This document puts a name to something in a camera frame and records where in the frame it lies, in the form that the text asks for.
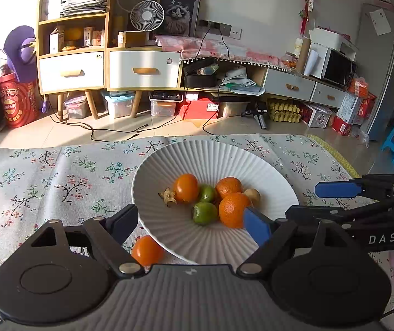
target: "refrigerator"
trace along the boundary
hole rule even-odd
[[[364,77],[376,96],[373,111],[361,126],[372,141],[382,141],[394,112],[394,11],[383,9],[391,32],[377,34],[370,12],[381,7],[363,4],[356,45],[356,74]]]

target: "tile floor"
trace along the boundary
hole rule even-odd
[[[203,120],[181,120],[180,116],[170,123],[172,117],[151,117],[150,111],[143,111],[137,118],[123,117],[110,119],[106,113],[99,114],[102,117],[94,120],[89,116],[82,120],[70,119],[69,122],[85,122],[93,128],[108,128],[115,130],[136,130],[147,124],[147,129],[135,138],[153,136],[175,136],[175,135],[206,135],[201,126]],[[253,118],[230,117],[213,120],[205,127],[209,132],[216,135],[228,134],[313,134],[322,138],[336,150],[338,150],[360,173],[367,173],[377,158],[379,143],[371,143],[369,148],[361,145],[356,138],[339,136],[331,128],[309,128],[304,123],[291,124],[287,122],[267,121],[268,128],[261,130]],[[68,146],[74,144],[94,143],[90,139],[91,132],[81,127],[66,126],[55,123],[50,116],[42,115],[35,122],[17,129],[5,128],[0,132],[0,147],[2,148],[43,148],[54,146]],[[104,141],[116,141],[126,139],[132,133],[117,133],[112,131],[97,131],[94,133],[96,139]]]

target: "cat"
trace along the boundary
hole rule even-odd
[[[191,13],[189,6],[171,4],[165,10],[164,30],[170,35],[189,37]]]

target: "metal rivet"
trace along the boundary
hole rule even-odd
[[[140,270],[140,265],[136,263],[125,263],[119,266],[119,271],[123,274],[135,274]]]
[[[240,266],[240,271],[247,275],[255,275],[261,272],[262,267],[255,263],[247,263]]]

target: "wooden leg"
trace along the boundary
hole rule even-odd
[[[59,93],[57,95],[57,117],[62,122],[64,119],[64,94]]]
[[[134,102],[132,103],[131,118],[136,118],[137,111],[139,110],[140,99],[142,98],[142,91],[136,91]]]
[[[96,105],[94,104],[94,99],[91,95],[91,91],[85,90],[85,96],[87,97],[88,107],[90,107],[90,111],[94,119],[99,119],[99,116],[97,115]]]

